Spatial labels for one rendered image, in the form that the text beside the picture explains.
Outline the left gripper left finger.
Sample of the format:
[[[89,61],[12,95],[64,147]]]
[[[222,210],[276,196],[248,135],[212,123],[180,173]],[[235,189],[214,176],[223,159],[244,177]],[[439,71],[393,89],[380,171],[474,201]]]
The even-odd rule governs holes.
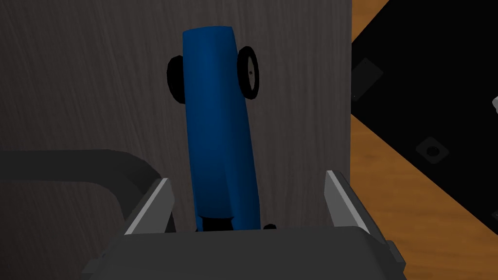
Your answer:
[[[154,185],[152,192],[147,195],[145,203],[140,207],[125,234],[164,233],[174,202],[171,181],[167,178],[160,179]]]

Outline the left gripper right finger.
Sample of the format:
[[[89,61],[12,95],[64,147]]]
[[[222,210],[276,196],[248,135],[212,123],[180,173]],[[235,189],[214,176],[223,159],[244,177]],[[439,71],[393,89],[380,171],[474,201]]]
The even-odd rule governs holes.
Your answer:
[[[324,198],[334,226],[359,227],[380,243],[386,243],[374,219],[341,172],[326,172]]]

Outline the blue toy car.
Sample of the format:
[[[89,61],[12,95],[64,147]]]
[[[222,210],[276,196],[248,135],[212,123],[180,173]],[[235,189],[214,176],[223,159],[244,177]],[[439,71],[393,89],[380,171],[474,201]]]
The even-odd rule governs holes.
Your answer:
[[[261,229],[246,106],[260,89],[253,48],[237,48],[230,26],[186,30],[167,84],[185,106],[196,229]]]

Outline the dark grey wooden table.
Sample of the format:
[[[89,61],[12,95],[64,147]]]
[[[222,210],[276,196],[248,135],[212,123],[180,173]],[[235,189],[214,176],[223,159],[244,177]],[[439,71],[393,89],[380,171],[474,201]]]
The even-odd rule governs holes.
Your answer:
[[[171,179],[195,229],[184,105],[168,89],[185,30],[251,46],[247,101],[261,221],[329,226],[327,170],[350,174],[352,0],[0,0],[0,150],[112,149]]]

